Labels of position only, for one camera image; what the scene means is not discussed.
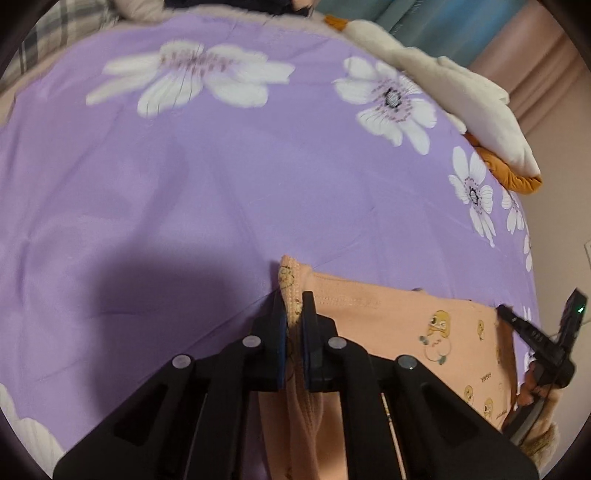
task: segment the black cloth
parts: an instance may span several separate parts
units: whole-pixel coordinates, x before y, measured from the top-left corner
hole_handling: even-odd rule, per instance
[[[310,12],[309,8],[294,10],[291,0],[164,0],[164,5],[167,8],[189,8],[204,4],[229,5],[271,15],[291,14],[307,17]]]

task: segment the plaid fabric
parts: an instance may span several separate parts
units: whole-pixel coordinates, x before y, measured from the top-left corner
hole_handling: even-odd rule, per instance
[[[22,42],[0,79],[0,92],[58,48],[118,20],[111,0],[59,0]]]

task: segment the teal curtain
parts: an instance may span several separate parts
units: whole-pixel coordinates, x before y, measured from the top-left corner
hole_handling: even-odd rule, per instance
[[[407,47],[468,66],[527,0],[322,0],[318,10],[372,20]]]

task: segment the floral bedsheet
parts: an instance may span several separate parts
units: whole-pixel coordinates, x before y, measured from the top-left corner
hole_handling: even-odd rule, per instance
[[[0,404],[49,472],[175,354],[243,335],[284,254],[537,321],[519,200],[344,40],[188,14],[82,41],[0,130],[0,197]]]

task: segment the peach cloth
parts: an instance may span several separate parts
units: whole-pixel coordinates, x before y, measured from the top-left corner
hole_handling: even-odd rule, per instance
[[[298,324],[302,292],[312,291],[319,314],[340,336],[372,355],[414,355],[500,428],[517,393],[511,330],[490,307],[357,283],[314,272],[284,257],[279,280],[289,325],[287,385],[260,393],[265,447],[273,480],[346,480],[338,394],[304,389]]]

